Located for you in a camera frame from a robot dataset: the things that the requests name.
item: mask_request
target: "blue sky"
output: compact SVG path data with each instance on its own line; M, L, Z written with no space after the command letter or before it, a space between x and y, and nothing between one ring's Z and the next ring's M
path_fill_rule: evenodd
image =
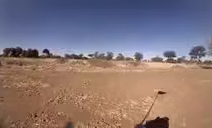
M212 0L0 0L0 51L187 55L212 36Z

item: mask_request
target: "dirt road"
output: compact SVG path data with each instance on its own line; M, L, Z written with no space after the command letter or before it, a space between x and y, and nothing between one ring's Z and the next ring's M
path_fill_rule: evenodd
M0 118L7 127L133 128L146 114L171 128L212 128L212 70L57 72L0 68Z

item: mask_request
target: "sandy soil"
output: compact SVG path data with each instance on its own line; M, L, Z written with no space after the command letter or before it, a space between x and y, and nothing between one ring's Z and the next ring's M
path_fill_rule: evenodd
M81 128L133 128L155 90L163 90L168 93L159 97L148 119L167 116L171 128L212 128L212 70L38 69L0 67L0 122L5 127L63 128L72 121Z

